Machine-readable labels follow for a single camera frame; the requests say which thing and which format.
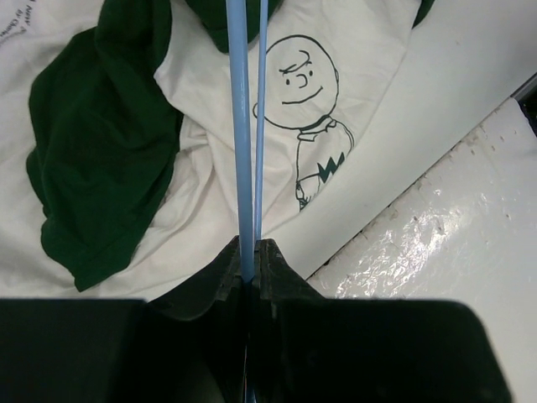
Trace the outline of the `blue hanger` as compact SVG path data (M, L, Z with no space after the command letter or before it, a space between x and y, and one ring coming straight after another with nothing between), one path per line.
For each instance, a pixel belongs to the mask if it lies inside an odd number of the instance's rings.
M237 182L237 216L240 268L245 290L247 347L244 366L244 400L254 402L253 322L256 316L253 297L255 248L262 238L264 121L251 135L248 71L248 18L244 1L227 1L227 32L232 89L232 117Z

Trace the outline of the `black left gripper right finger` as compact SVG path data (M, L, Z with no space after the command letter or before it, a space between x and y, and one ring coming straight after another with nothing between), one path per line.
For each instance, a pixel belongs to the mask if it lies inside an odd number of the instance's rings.
M327 333L334 301L302 279L272 239L257 243L250 283L248 387L257 402L328 402Z

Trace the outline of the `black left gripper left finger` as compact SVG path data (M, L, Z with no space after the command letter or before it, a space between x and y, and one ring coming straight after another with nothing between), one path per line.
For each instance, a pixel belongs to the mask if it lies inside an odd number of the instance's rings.
M165 402L242 402L245 287L237 238L203 269L149 304Z

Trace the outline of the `white and green t-shirt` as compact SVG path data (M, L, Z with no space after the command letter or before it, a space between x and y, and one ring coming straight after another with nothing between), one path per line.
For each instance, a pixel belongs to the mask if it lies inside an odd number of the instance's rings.
M310 250L430 1L248 1L263 232ZM1 4L1 294L151 296L237 233L223 1Z

